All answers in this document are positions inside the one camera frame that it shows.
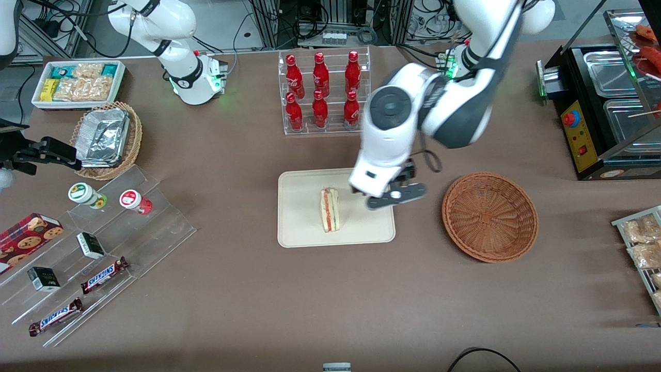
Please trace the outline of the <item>right arm dark gripper body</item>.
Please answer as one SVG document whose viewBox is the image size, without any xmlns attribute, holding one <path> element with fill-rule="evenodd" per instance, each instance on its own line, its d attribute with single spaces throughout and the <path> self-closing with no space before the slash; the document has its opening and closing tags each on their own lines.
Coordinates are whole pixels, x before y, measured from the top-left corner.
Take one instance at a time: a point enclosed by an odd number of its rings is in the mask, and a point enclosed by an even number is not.
<svg viewBox="0 0 661 372">
<path fill-rule="evenodd" d="M 14 156 L 24 148 L 27 148 L 29 141 L 24 137 L 23 131 L 28 129 L 29 125 L 1 120 L 1 168 L 9 171 L 19 171 L 29 174 L 29 167 L 14 164 Z"/>
</svg>

